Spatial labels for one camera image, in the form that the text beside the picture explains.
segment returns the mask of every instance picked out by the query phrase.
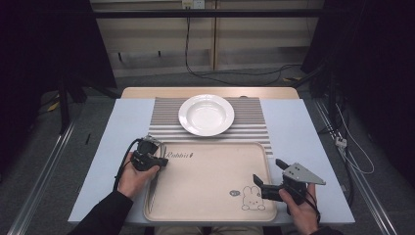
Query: white cable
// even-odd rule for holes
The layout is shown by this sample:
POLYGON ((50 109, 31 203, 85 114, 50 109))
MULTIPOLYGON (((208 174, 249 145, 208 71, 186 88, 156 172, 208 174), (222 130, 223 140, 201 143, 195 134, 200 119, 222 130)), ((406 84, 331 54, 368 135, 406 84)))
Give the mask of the white cable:
POLYGON ((370 165, 372 166, 372 170, 371 170, 371 171, 364 171, 364 170, 361 170, 359 166, 357 166, 357 165, 353 164, 353 163, 350 161, 350 159, 346 156, 345 149, 344 149, 344 148, 339 147, 339 150, 340 150, 340 152, 342 153, 343 158, 345 158, 345 159, 346 159, 346 160, 350 163, 350 165, 351 165, 352 167, 354 167, 355 169, 357 169, 360 173, 363 173, 363 174, 371 174, 371 173, 375 172, 375 166, 373 165, 373 163, 372 163, 372 161, 370 160, 369 156, 368 156, 368 155, 366 154, 366 152, 362 149, 362 147, 360 147, 360 145, 357 143, 357 141, 355 141, 355 140, 354 140, 354 138, 353 138, 353 136, 351 135, 350 131, 348 131, 348 128, 347 128, 347 125, 346 125, 345 119, 343 118, 343 115, 342 115, 342 111, 340 110, 340 108, 339 108, 339 106, 338 106, 337 104, 336 104, 336 107, 337 107, 337 109, 338 109, 338 111, 339 111, 340 118, 342 118, 342 122, 343 122, 343 124, 344 124, 344 126, 345 126, 345 129, 346 129, 346 131, 347 131, 347 134, 350 136, 351 140, 352 140, 352 141, 353 141, 353 142, 357 145, 357 147, 359 147, 359 149, 360 149, 360 150, 363 152, 363 154, 366 156, 367 160, 369 161, 370 165))

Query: table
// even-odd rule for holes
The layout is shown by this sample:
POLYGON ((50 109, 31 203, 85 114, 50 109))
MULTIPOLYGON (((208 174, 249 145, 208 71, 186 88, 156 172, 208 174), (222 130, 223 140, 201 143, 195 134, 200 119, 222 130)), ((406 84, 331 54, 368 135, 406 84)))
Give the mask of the table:
MULTIPOLYGON (((222 97, 259 97, 269 132, 274 157, 288 164, 301 163, 323 178, 327 185, 317 186, 317 200, 324 224, 353 223, 354 218, 345 196, 313 127, 308 111, 297 92, 289 87, 131 87, 115 102, 113 113, 88 171, 82 190, 73 207, 69 222, 77 223, 112 191, 114 175, 129 143, 148 133, 154 97, 191 97, 198 94, 222 97)), ((281 169, 270 165, 274 184, 282 181, 281 169)), ((160 226, 189 225, 189 222, 152 222, 142 213, 145 192, 139 195, 126 223, 160 226)), ((277 204, 278 214, 270 222, 244 222, 250 225, 279 226, 292 223, 286 205, 277 204)), ((192 225, 214 226, 223 222, 192 222, 192 225)))

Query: person's left hand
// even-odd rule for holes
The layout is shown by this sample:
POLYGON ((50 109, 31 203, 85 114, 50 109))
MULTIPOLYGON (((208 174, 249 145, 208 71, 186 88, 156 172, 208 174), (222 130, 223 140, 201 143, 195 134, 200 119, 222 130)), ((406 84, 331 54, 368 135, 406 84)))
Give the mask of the person's left hand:
MULTIPOLYGON (((129 153, 125 164, 130 161, 132 153, 129 153)), ((155 165, 147 171, 138 171, 132 163, 128 163, 124 167, 121 179, 119 180, 118 192, 130 198, 131 200, 141 192, 146 181, 152 179, 160 167, 155 165)))

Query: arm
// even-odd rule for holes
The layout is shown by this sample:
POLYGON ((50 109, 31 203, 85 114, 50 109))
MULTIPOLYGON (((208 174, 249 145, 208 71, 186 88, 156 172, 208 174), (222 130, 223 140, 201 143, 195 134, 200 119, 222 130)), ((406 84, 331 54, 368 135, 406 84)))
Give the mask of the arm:
MULTIPOLYGON (((315 197, 315 184, 308 184, 306 198, 310 202, 317 202, 315 197)), ((294 225, 301 235, 342 235, 340 231, 331 229, 330 227, 318 228, 317 214, 315 210, 307 203, 297 205, 291 195, 285 190, 281 189, 279 194, 282 200, 290 209, 293 217, 294 225)))
POLYGON ((158 170, 158 166, 153 166, 147 171, 138 171, 127 162, 117 191, 97 204, 69 234, 118 234, 133 205, 132 200, 158 170))

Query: power outlet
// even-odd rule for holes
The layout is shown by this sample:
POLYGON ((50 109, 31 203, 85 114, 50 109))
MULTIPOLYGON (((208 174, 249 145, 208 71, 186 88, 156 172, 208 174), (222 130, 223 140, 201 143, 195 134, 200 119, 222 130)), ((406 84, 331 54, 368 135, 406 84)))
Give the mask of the power outlet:
POLYGON ((193 0, 182 0, 183 9, 193 9, 193 0))
POLYGON ((193 9, 204 9, 205 0, 193 0, 193 9))

